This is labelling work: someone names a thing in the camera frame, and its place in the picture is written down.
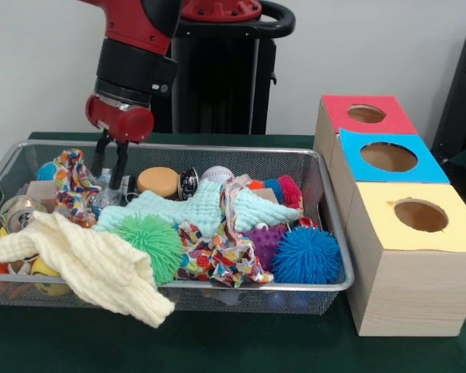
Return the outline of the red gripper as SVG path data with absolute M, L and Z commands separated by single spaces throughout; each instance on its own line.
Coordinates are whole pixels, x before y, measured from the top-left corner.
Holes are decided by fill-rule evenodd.
M 129 141 L 141 143 L 151 135 L 155 119 L 147 107 L 118 102 L 101 95 L 91 95 L 85 105 L 85 113 L 91 125 L 103 132 L 96 144 L 91 163 L 91 173 L 100 177 L 103 170 L 107 145 L 111 136 L 116 140 L 117 162 L 111 174 L 111 189 L 118 190 L 127 166 Z

